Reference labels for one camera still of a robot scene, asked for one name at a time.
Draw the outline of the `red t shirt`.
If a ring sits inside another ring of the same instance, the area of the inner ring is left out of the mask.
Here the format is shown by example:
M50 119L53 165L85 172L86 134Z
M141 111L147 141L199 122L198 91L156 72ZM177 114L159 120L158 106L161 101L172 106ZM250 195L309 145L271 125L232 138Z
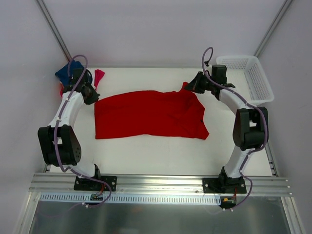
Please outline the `red t shirt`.
M187 85L184 82L179 91L134 91L97 101L95 138L152 135L206 140L205 108Z

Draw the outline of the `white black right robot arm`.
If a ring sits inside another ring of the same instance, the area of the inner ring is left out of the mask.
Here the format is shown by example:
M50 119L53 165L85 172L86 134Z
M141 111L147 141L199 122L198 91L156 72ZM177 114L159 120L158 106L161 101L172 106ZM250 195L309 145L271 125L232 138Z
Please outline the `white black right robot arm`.
M217 178L203 179L204 192L245 194L243 171L250 157L261 151L268 142L268 111L264 107L249 104L235 90L235 86L227 82L226 72L225 65L213 65L210 71L198 72L185 88L197 94L211 92L235 115L233 152Z

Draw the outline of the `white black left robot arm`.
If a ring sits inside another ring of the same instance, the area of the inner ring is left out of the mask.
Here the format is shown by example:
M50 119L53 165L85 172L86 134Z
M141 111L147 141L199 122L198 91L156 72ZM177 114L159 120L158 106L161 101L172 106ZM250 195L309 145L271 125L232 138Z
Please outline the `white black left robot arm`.
M69 84L63 88L55 117L48 126L38 130L44 162L85 178L85 185L90 190L101 187L100 170L96 164L81 159L82 149L73 127L81 107L94 104L98 99L91 73L84 68L74 69Z

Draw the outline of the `white perforated plastic basket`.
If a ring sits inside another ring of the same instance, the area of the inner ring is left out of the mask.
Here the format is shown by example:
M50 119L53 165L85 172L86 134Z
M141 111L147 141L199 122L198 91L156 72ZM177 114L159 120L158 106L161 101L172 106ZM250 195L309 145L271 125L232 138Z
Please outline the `white perforated plastic basket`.
M233 84L248 103L258 106L274 100L273 91L257 57L219 56L216 63L227 67L228 83Z

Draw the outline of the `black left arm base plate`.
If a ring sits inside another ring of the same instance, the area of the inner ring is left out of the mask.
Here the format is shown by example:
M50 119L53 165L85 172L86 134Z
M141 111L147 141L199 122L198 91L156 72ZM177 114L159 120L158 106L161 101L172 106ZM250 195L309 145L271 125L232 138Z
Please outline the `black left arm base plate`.
M100 180L106 182L110 186L112 192L116 191L117 176L102 175ZM79 178L77 176L74 183L74 190L99 192L101 190L109 191L109 188L107 185L104 185L103 183L95 182L85 178Z

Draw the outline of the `right aluminium corner post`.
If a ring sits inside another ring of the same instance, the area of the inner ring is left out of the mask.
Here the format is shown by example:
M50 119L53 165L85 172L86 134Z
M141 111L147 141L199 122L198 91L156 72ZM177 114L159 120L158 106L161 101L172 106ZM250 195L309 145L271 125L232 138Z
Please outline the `right aluminium corner post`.
M283 1L283 4L279 8L278 12L276 13L274 19L272 20L269 28L267 29L266 33L264 34L261 42L259 43L258 47L256 48L254 52L254 56L259 58L263 52L265 51L266 47L268 46L270 40L272 39L276 29L288 13L288 11L291 8L291 5L293 4L294 0L285 0Z

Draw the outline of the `aluminium corner post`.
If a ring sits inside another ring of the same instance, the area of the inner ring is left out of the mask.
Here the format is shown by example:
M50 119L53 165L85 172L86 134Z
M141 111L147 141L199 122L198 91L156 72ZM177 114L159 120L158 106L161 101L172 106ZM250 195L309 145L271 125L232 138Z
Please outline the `aluminium corner post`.
M50 13L46 3L44 0L35 0L40 12L42 13L44 19L46 20L46 23L48 25L48 27L50 28L57 44L59 45L63 55L65 56L66 60L69 62L72 58L69 50L68 50L68 47L53 19L53 16L52 14Z
M279 8L278 12L276 13L274 19L272 20L269 28L267 29L266 33L264 34L261 42L259 43L258 47L256 48L254 52L254 56L259 58L263 52L265 51L266 47L268 46L270 40L272 39L276 29L288 13L288 11L291 8L291 5L293 4L294 0L285 0L283 1L283 4Z

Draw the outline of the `aluminium extrusion mounting rail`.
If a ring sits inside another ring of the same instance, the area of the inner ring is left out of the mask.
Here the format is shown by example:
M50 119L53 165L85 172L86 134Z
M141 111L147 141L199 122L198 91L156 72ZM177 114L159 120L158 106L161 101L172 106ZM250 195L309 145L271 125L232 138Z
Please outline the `aluminium extrusion mounting rail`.
M212 195L220 194L211 189L208 176L178 175L105 175L106 181L117 194L144 195ZM74 174L36 173L29 191L73 192L79 185ZM251 176L239 186L251 196L291 197L293 191L287 178L275 176Z

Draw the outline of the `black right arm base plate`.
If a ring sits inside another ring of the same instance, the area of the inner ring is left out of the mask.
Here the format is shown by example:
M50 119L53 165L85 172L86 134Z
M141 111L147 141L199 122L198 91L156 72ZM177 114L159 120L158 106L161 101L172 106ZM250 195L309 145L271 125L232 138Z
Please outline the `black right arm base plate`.
M218 194L246 194L245 180L239 178L203 178L202 179L203 192L205 194L218 193Z

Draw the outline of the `left aluminium corner post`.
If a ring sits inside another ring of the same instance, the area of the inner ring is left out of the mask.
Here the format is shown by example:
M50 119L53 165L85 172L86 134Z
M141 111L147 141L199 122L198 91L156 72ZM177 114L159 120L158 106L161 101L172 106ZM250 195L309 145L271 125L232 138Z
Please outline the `left aluminium corner post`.
M46 3L44 0L35 0L40 12L42 13L44 19L46 20L46 23L48 25L48 27L50 28L57 44L59 45L63 55L65 56L66 60L69 62L72 58L69 50L68 50L68 47L53 19L53 16L52 14L50 13Z

